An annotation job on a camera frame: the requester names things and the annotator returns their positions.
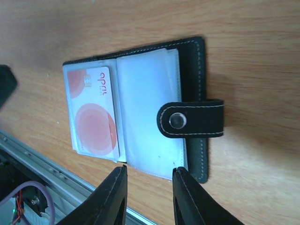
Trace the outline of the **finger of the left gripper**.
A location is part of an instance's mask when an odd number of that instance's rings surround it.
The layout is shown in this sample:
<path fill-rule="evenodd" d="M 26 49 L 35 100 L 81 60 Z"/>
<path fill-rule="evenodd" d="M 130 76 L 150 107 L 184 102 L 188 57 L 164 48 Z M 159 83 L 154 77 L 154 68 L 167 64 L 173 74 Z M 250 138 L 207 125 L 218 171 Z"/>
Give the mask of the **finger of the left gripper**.
<path fill-rule="evenodd" d="M 0 65 L 0 108 L 9 100 L 18 86 L 18 81 L 8 65 Z"/>

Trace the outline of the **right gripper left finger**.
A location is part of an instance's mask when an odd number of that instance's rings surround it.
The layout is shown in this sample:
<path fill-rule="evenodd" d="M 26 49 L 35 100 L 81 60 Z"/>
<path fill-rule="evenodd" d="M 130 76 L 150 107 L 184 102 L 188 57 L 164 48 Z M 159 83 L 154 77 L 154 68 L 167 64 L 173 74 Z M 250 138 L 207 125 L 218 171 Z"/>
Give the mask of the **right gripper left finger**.
<path fill-rule="evenodd" d="M 64 172 L 69 186 L 90 195 L 57 224 L 59 225 L 124 225 L 128 199 L 128 169 L 126 165 L 115 167 L 92 191 L 88 183 L 71 172 Z"/>

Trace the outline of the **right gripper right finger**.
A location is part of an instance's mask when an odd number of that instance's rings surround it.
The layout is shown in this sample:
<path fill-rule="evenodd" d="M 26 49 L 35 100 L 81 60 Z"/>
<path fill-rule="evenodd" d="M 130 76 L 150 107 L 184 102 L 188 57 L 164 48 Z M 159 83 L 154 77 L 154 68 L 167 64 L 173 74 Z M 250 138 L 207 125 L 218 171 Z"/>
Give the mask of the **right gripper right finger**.
<path fill-rule="evenodd" d="M 241 225 L 184 168 L 172 172 L 174 219 L 177 225 Z"/>

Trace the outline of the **white card orange circles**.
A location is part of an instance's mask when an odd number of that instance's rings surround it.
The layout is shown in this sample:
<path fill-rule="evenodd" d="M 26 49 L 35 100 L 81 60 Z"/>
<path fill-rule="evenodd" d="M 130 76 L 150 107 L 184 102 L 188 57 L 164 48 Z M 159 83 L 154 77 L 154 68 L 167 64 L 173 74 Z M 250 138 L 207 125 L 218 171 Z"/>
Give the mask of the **white card orange circles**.
<path fill-rule="evenodd" d="M 120 157 L 109 67 L 67 71 L 76 151 L 98 158 Z"/>

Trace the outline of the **black leather card holder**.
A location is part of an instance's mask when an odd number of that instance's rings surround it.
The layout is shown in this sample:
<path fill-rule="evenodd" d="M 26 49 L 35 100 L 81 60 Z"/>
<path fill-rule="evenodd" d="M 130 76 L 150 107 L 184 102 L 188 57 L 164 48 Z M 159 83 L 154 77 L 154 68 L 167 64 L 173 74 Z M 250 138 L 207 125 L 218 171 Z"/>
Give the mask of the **black leather card holder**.
<path fill-rule="evenodd" d="M 75 151 L 67 71 L 104 66 L 111 76 L 120 153 L 111 161 L 168 180 L 173 169 L 182 166 L 205 183 L 208 140 L 224 134 L 225 104 L 206 95 L 204 39 L 188 37 L 64 62 Z"/>

